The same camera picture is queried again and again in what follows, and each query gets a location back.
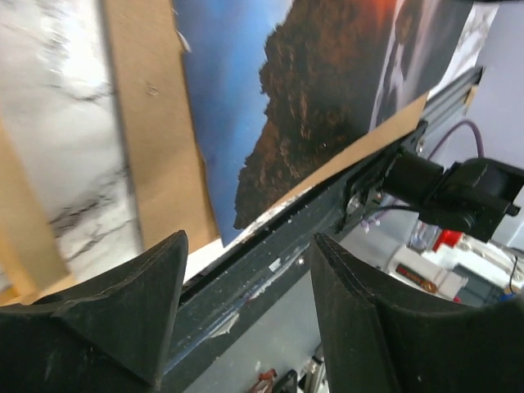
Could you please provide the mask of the sunset landscape photo print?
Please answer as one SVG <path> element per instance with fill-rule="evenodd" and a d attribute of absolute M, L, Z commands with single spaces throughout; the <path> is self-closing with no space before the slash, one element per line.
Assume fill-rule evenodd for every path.
<path fill-rule="evenodd" d="M 223 243 L 444 77 L 469 1 L 177 1 Z"/>

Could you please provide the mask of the aluminium extrusion rail front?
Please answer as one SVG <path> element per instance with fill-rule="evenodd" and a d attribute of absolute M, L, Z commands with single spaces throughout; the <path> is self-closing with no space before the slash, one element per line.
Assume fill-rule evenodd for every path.
<path fill-rule="evenodd" d="M 470 90 L 481 81 L 484 69 L 484 66 L 472 67 L 446 85 L 425 105 L 421 121 L 437 126 L 463 108 Z"/>

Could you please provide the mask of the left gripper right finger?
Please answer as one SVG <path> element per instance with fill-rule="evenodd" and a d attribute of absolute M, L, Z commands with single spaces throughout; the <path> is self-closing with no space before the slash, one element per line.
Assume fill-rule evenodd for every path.
<path fill-rule="evenodd" d="M 483 307 L 445 300 L 322 233 L 309 260 L 330 391 L 522 391 L 521 296 Z"/>

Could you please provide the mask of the brown cardboard backing board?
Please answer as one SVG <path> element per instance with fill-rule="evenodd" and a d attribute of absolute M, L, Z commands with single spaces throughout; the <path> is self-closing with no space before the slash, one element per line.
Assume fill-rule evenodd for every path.
<path fill-rule="evenodd" d="M 191 249 L 197 250 L 221 237 L 193 128 L 176 2 L 105 1 L 102 14 L 142 243 L 150 248 L 184 230 Z M 334 156 L 272 207 L 403 137 L 417 123 L 430 91 Z"/>

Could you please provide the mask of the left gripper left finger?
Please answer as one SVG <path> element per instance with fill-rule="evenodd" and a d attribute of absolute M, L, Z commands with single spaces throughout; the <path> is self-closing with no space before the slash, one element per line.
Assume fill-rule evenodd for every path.
<path fill-rule="evenodd" d="M 188 239 L 32 305 L 1 308 L 3 392 L 157 392 L 174 328 Z"/>

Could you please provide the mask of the orange wooden picture frame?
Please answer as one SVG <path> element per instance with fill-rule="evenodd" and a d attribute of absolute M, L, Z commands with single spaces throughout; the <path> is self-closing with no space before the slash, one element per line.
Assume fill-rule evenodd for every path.
<path fill-rule="evenodd" d="M 4 129 L 1 130 L 1 268 L 9 282 L 9 287 L 1 291 L 2 305 L 31 304 L 75 285 Z"/>

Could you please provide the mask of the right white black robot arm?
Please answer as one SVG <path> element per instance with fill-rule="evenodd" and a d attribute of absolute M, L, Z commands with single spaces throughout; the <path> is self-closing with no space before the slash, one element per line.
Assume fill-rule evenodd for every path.
<path fill-rule="evenodd" d="M 502 219 L 516 216 L 523 171 L 473 158 L 448 169 L 403 151 L 385 172 L 384 192 L 406 203 L 426 224 L 489 241 Z"/>

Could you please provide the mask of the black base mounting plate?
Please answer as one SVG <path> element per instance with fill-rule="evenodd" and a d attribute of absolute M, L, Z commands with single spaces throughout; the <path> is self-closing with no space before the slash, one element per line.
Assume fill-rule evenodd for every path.
<path fill-rule="evenodd" d="M 291 203 L 219 258 L 183 294 L 163 392 L 244 392 L 269 370 L 301 371 L 320 338 L 307 251 L 315 233 L 342 239 L 380 203 L 380 172 L 417 128 Z"/>

